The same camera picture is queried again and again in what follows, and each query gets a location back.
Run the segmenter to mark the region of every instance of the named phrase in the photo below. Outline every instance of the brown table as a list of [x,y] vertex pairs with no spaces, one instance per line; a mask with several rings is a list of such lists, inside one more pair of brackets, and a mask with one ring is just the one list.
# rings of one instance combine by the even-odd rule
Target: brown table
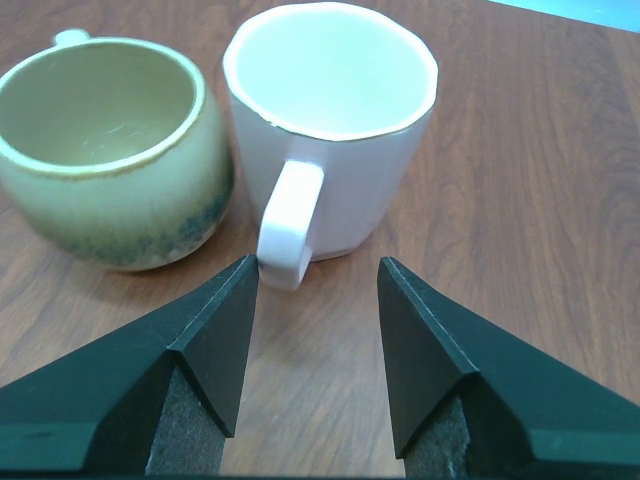
[[[0,70],[58,31],[143,37],[190,56],[221,104],[237,26],[272,1],[3,0]],[[392,255],[433,286],[640,402],[640,36],[482,0],[359,2],[441,69],[429,131],[380,227],[261,287],[229,474],[402,475],[375,278]],[[0,193],[0,385],[195,288],[254,251],[239,185],[184,261],[104,273],[40,240]]]

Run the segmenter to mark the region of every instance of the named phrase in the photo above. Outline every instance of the white mug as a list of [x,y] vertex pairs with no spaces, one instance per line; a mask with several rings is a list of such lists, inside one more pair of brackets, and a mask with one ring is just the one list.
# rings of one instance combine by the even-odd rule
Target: white mug
[[132,271],[202,245],[234,171],[221,112],[191,60],[73,29],[0,78],[0,180],[44,238]]
[[438,67],[388,17],[343,3],[276,7],[223,59],[240,161],[261,218],[261,278],[296,289],[382,220],[425,132]]

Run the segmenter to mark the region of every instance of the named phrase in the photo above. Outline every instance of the mug handle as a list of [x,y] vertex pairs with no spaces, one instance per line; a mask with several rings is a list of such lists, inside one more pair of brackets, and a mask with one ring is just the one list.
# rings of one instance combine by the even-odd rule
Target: mug handle
[[70,28],[64,30],[53,37],[53,44],[56,47],[69,47],[71,45],[78,45],[91,39],[91,36],[86,30],[81,28]]
[[284,290],[300,286],[313,254],[307,237],[323,182],[319,166],[285,162],[258,237],[260,278],[268,285]]

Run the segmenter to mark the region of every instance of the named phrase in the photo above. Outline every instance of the foam pad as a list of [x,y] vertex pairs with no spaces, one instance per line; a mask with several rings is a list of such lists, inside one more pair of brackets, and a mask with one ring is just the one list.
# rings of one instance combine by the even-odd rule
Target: foam pad
[[179,368],[171,377],[146,475],[217,475],[225,437]]
[[470,442],[462,401],[456,396],[437,410],[407,453],[407,478],[467,477],[465,456]]

